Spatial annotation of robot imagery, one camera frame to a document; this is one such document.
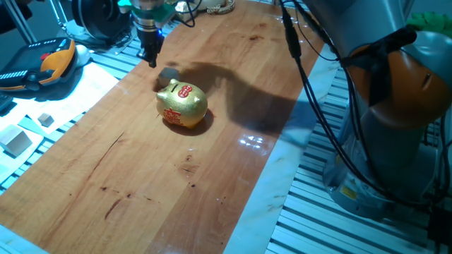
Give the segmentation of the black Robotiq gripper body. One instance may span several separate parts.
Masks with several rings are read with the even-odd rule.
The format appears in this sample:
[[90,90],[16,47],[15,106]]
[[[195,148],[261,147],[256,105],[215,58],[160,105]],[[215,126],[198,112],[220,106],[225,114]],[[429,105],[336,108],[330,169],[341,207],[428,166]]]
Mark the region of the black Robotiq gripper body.
[[150,32],[138,30],[137,36],[141,41],[141,49],[145,49],[146,53],[152,52],[156,55],[160,53],[165,39],[161,30],[154,30]]

